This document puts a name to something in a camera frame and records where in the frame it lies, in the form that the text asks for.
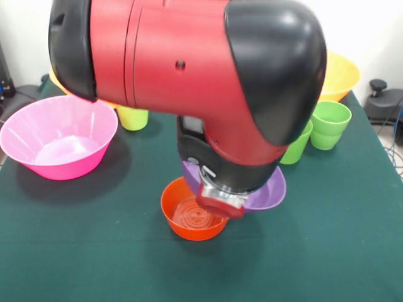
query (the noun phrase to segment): plastic bowl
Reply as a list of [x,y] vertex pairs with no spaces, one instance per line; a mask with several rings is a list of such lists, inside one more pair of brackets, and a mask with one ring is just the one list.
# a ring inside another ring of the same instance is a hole
[[166,187],[161,196],[161,208],[172,231],[191,241],[204,241],[217,236],[228,221],[199,207],[196,196],[183,177]]
[[116,133],[118,118],[102,102],[57,96],[29,104],[0,131],[7,156],[47,179],[74,179],[91,172]]
[[[60,82],[59,80],[56,78],[55,72],[53,71],[53,68],[50,68],[49,70],[49,78],[50,80],[53,82],[53,84],[55,84],[61,91],[63,91],[64,94],[68,95],[68,96],[72,96],[73,93],[71,93],[70,91],[68,91]],[[107,101],[102,101],[102,100],[98,100],[100,102],[105,102],[106,104],[108,104],[109,106],[111,106],[113,109],[117,108],[116,104],[113,103],[109,103]]]
[[360,70],[352,61],[328,52],[325,82],[319,101],[340,101],[359,80]]
[[[200,187],[199,167],[190,162],[181,161],[183,177],[192,192],[197,193]],[[287,193],[287,184],[279,167],[273,172],[267,183],[251,193],[244,205],[246,213],[266,211],[283,202]]]

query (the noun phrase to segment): white wall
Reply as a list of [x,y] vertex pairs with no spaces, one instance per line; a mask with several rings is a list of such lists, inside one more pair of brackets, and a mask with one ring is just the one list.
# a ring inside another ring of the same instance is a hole
[[361,103],[368,82],[382,78],[403,88],[403,1],[300,0],[317,15],[327,47],[351,59],[361,70],[354,92]]
[[16,86],[39,84],[49,72],[52,0],[0,0],[0,42]]
[[[360,101],[368,94],[368,81],[375,77],[385,79],[389,87],[403,88],[403,1],[300,1],[319,18],[328,48],[349,57],[361,69],[362,80],[355,89]],[[51,3],[0,0],[0,41],[17,85],[39,83],[48,72]]]

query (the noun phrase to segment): yellow bowl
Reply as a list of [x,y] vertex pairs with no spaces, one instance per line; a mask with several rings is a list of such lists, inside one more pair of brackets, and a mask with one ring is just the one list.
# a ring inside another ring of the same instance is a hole
[[[61,90],[63,91],[66,95],[71,96],[73,95],[73,93],[71,93],[70,91],[68,91],[60,82],[59,80],[56,78],[55,72],[53,71],[53,68],[50,68],[49,70],[49,77],[50,80]],[[108,104],[109,106],[111,106],[113,109],[116,109],[117,105],[106,102],[106,101],[102,101],[105,102],[106,104]]]
[[319,102],[340,101],[356,86],[360,77],[360,70],[352,61],[334,52],[328,52],[325,82]]

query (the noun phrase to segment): green cup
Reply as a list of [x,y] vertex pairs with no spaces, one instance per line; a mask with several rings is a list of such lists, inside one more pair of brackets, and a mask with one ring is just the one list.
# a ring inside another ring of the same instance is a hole
[[314,129],[310,142],[320,150],[330,150],[340,140],[352,117],[350,109],[337,102],[319,102],[311,120]]
[[128,131],[138,131],[147,126],[149,121],[148,110],[133,109],[124,106],[116,108],[122,127]]
[[314,125],[312,121],[309,120],[302,134],[297,138],[296,141],[288,146],[287,151],[280,161],[281,164],[292,165],[300,160],[313,128]]

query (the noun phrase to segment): green tablecloth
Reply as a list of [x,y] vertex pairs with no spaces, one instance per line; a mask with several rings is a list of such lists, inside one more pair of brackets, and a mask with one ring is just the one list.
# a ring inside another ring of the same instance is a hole
[[7,160],[0,301],[403,301],[403,185],[347,102],[353,119],[336,148],[309,145],[282,167],[284,202],[208,242],[178,238],[161,213],[162,190],[181,175],[173,116],[120,128],[100,166],[74,181]]

